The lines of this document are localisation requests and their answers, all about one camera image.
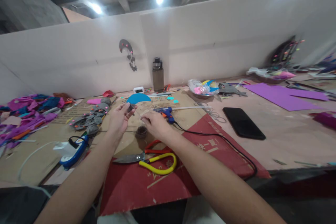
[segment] floor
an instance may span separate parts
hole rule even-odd
[[[259,193],[288,224],[336,223],[336,171],[287,183],[280,178],[263,184]],[[53,193],[57,186],[45,188]],[[47,202],[41,192],[27,187],[0,189],[0,224],[33,223]],[[182,223],[186,200],[133,210],[139,224]],[[91,208],[82,223],[96,223]]]

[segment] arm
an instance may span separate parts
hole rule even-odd
[[[128,119],[135,112],[133,109],[127,113],[129,106],[129,103],[122,104],[111,113],[110,126],[103,140],[57,189],[35,224],[79,223],[83,219],[102,187]]]
[[[285,223],[248,184],[174,131],[161,114],[146,113],[142,120],[154,137],[177,154],[197,188],[225,223]]]

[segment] white board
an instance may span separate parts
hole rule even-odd
[[[136,72],[120,39],[133,47]],[[0,48],[6,65],[38,93],[81,98],[151,85],[138,13],[2,35]]]
[[[17,78],[6,66],[0,63],[0,104],[34,93],[23,81]]]
[[[306,39],[296,62],[321,57],[317,49],[336,31],[335,8],[335,0],[213,0],[103,17],[1,35],[1,61],[35,92],[74,98],[152,86],[154,57],[165,84],[238,76],[264,66],[292,35]],[[137,72],[120,39],[132,44]]]

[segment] blue glue gun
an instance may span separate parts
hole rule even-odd
[[[173,111],[171,107],[157,108],[157,109],[154,109],[154,111],[165,114],[168,117],[168,122],[170,124],[173,124],[175,122],[174,117],[171,115],[171,112]]]

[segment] hand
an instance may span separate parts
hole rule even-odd
[[[134,106],[134,109],[131,112],[127,112],[130,107],[130,103],[123,103],[119,105],[111,113],[110,126],[108,131],[113,134],[117,140],[120,140],[123,134],[125,133],[128,126],[128,119],[134,114],[138,106]]]
[[[162,142],[165,142],[166,137],[171,135],[173,131],[166,119],[158,112],[151,111],[143,114],[141,120],[145,123],[148,131]]]

